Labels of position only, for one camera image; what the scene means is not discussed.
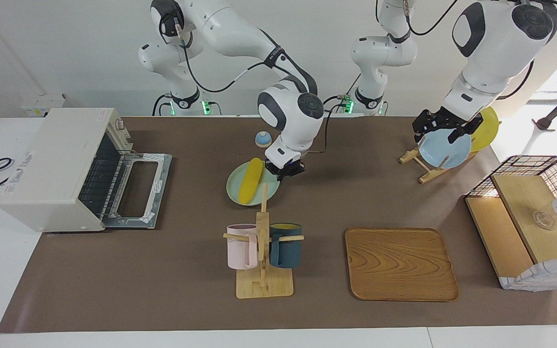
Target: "wooden mug tree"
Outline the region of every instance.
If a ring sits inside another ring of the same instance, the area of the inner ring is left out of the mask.
[[[287,297],[293,295],[293,273],[288,268],[270,264],[270,213],[267,211],[268,184],[264,184],[261,212],[257,212],[257,257],[259,266],[239,269],[236,275],[236,297],[258,299],[263,297]],[[223,238],[249,242],[247,236],[224,233]],[[279,242],[304,240],[305,236],[282,236]]]

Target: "white wall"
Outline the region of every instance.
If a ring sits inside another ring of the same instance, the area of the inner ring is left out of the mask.
[[[137,49],[158,41],[149,17],[150,0],[0,0],[0,116],[21,116],[19,92],[65,93],[77,106],[115,106],[123,115],[148,115],[166,82],[141,67]],[[429,27],[448,1],[421,0],[413,15],[417,30]],[[458,14],[471,0],[460,0],[438,29],[418,37],[420,53],[412,66],[389,68],[390,115],[417,115],[436,109],[465,59],[451,40]],[[345,92],[359,73],[350,58],[358,37],[384,35],[374,19],[374,1],[232,0],[242,17],[259,26],[313,75],[320,97]],[[17,59],[11,64],[10,57]],[[253,59],[226,58],[206,49],[192,60],[199,80],[222,87]],[[35,81],[23,76],[23,67]],[[557,68],[557,37],[537,59],[526,88],[497,104],[502,116],[519,109]],[[228,92],[213,97],[225,113],[256,113],[257,93],[276,81],[257,68]]]

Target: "blue mug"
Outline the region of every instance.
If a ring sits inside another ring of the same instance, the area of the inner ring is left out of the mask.
[[[270,264],[278,268],[296,268],[300,266],[302,241],[280,242],[282,236],[299,236],[302,226],[296,223],[273,223],[270,225]]]

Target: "yellow elongated object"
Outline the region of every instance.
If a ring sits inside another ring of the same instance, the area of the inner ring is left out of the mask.
[[[264,161],[254,158],[248,163],[246,173],[242,179],[238,200],[242,204],[248,204],[257,192],[257,186],[261,179],[261,173],[264,170]]]

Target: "wooden tray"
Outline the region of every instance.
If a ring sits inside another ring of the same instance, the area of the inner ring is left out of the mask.
[[[353,294],[369,301],[450,302],[459,296],[453,265],[434,229],[348,229]]]

